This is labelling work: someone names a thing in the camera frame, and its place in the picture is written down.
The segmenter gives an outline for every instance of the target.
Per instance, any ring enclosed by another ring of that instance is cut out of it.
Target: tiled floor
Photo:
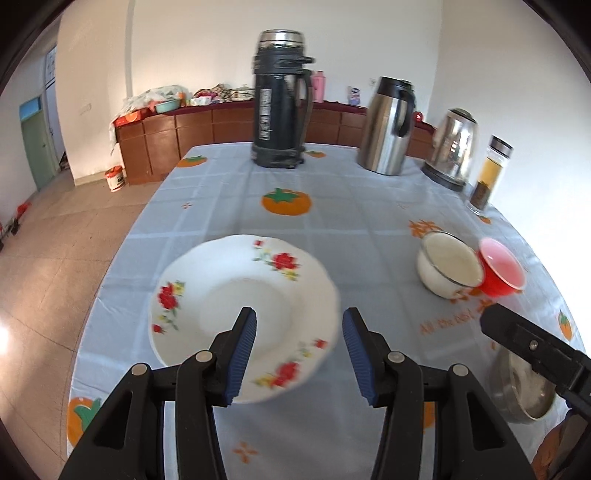
[[[63,412],[90,305],[159,185],[111,193],[105,181],[74,187],[61,173],[0,252],[0,418],[41,480],[56,479],[66,459]]]

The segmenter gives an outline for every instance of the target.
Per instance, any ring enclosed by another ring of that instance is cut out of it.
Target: white bucket
[[[117,165],[116,167],[107,170],[105,172],[105,178],[107,179],[107,184],[112,192],[116,192],[125,185],[125,178],[123,177],[123,168],[121,165]]]

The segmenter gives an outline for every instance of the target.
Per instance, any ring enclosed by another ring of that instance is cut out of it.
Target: metal bowl
[[[556,398],[555,387],[528,362],[501,348],[491,371],[491,397],[506,421],[532,423],[543,418]]]

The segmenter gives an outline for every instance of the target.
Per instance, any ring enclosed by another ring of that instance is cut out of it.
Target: electric kettle
[[[477,131],[469,112],[449,110],[433,135],[433,155],[423,164],[423,173],[448,189],[462,191],[470,174]]]

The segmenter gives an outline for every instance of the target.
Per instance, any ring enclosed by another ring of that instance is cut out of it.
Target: table
[[[337,285],[342,310],[357,307],[392,349],[431,367],[464,363],[485,388],[499,347],[480,332],[478,319],[491,300],[477,291],[455,301],[435,296],[421,284],[415,259],[420,237],[432,229],[472,248],[491,236],[510,247],[527,271],[525,292],[500,303],[583,350],[560,292],[499,212],[479,219],[456,193],[423,175],[415,160],[406,160],[402,175],[384,177],[358,166],[354,148],[308,148],[297,169],[270,170],[250,160],[247,143],[194,147],[187,157],[207,161],[175,168],[160,186],[113,259],[90,312],[70,392],[70,450],[81,434],[76,405],[95,411],[137,362],[162,366],[148,340],[148,301],[165,267],[193,246],[225,235],[273,236],[308,251]],[[261,197],[276,188],[307,193],[310,211],[266,211]],[[544,420],[511,425],[530,459],[565,412],[558,399]],[[174,406],[165,415],[167,478],[174,479]],[[358,480],[371,475],[384,411],[361,397],[341,337],[304,385],[263,403],[217,408],[215,416],[228,478]],[[433,445],[433,422],[426,420],[424,459],[432,458]],[[431,478],[424,463],[421,476]]]

